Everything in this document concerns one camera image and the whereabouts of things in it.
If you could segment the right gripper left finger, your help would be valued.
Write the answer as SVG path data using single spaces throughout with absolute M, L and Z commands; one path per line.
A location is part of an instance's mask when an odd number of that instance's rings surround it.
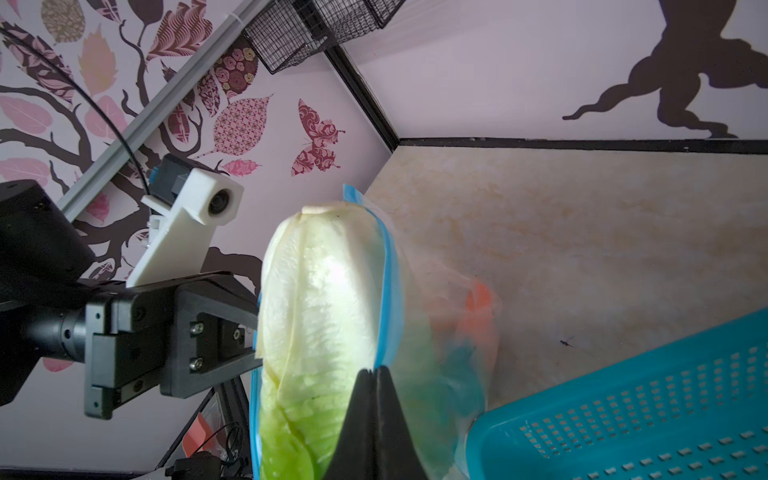
M 325 480 L 374 479 L 374 373 L 361 370 L 355 381 L 338 442 Z

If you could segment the orange toy carrot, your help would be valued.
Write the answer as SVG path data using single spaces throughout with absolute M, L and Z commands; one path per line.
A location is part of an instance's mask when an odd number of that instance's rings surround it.
M 494 300 L 487 285 L 478 281 L 472 283 L 457 331 L 478 345 L 494 339 Z

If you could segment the teal plastic basket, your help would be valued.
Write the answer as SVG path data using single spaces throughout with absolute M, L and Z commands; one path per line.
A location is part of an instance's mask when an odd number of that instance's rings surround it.
M 767 314 L 494 409 L 466 460 L 472 479 L 763 479 Z

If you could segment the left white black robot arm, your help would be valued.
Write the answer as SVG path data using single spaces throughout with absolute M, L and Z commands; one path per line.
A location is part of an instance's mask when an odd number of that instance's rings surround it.
M 1 401 L 41 358 L 85 367 L 84 412 L 144 392 L 188 398 L 256 369 L 255 295 L 228 272 L 130 287 L 81 280 L 94 256 L 33 180 L 1 186 Z

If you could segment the clear blue zip top bag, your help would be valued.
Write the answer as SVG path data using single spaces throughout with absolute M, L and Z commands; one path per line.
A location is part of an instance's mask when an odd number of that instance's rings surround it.
M 488 406 L 499 335 L 475 344 L 457 326 L 474 281 L 432 256 L 416 252 L 390 217 L 352 186 L 339 202 L 364 207 L 377 220 L 384 243 L 378 343 L 374 364 L 389 369 L 418 458 L 430 479 L 468 475 L 466 440 Z M 252 373 L 250 439 L 253 473 L 259 473 L 259 394 L 262 365 Z

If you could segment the green toy lettuce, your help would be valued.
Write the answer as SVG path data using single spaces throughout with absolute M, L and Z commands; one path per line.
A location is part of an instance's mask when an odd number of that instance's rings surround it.
M 347 202 L 304 207 L 275 231 L 261 273 L 263 479 L 320 479 L 359 371 L 373 366 L 384 243 L 377 220 Z

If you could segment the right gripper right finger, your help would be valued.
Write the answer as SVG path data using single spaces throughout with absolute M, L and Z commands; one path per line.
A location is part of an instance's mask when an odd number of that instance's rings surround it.
M 374 373 L 374 474 L 383 480 L 425 480 L 389 369 Z

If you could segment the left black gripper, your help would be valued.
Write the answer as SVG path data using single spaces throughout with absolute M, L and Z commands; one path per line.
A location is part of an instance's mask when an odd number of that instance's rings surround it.
M 175 288 L 103 285 L 77 309 L 26 307 L 17 332 L 33 357 L 83 364 L 84 414 L 110 419 L 158 385 L 185 399 L 261 366 L 247 342 L 257 323 L 256 295 L 215 272 Z

